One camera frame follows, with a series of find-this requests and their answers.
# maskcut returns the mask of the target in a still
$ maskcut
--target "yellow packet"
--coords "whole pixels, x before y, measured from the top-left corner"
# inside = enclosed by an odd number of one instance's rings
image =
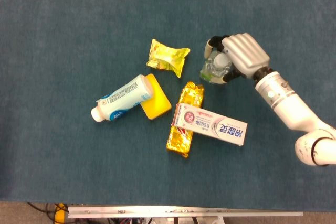
[[[186,103],[200,108],[203,101],[203,95],[203,86],[196,85],[195,83],[190,81],[182,89],[178,103]],[[184,157],[188,157],[192,137],[193,131],[172,126],[170,129],[166,148],[168,150],[179,152]]]
[[[184,58],[189,54],[189,48],[171,48],[152,40],[147,66],[157,69],[173,70],[177,77],[181,77]]]

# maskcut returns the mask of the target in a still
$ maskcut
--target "robotic hand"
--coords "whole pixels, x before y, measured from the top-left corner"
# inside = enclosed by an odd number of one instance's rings
[[[254,79],[255,89],[287,127],[308,132],[295,144],[302,162],[321,166],[336,164],[336,129],[322,122],[288,82],[268,66],[268,55],[251,35],[214,36],[205,46],[205,58],[213,48],[225,53],[234,65],[223,77],[224,83],[239,76]]]

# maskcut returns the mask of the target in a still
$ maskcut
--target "plastic bottle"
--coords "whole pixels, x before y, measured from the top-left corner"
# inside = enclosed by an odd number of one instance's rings
[[[212,51],[209,58],[204,62],[200,77],[210,83],[223,84],[223,77],[230,71],[231,65],[231,61],[224,53]]]
[[[113,121],[140,102],[151,99],[153,95],[151,83],[140,74],[112,94],[100,98],[97,106],[91,110],[91,115],[97,122]]]

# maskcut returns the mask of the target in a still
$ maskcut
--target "yellow snack package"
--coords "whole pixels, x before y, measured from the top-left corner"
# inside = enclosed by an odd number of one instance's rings
[[[152,40],[147,66],[157,69],[173,70],[177,77],[181,77],[184,58],[189,54],[189,48],[167,47],[155,39]]]
[[[193,82],[188,82],[182,89],[178,103],[186,103],[200,108],[203,101],[204,88],[202,85],[196,85]],[[184,157],[188,157],[193,131],[185,130],[179,127],[172,126],[170,129],[166,148],[176,151]]]

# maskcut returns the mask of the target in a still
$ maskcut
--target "clear plastic bottle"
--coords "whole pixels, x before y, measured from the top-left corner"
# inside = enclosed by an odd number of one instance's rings
[[[200,77],[210,83],[223,84],[223,77],[230,71],[232,62],[222,52],[212,51],[200,71]]]

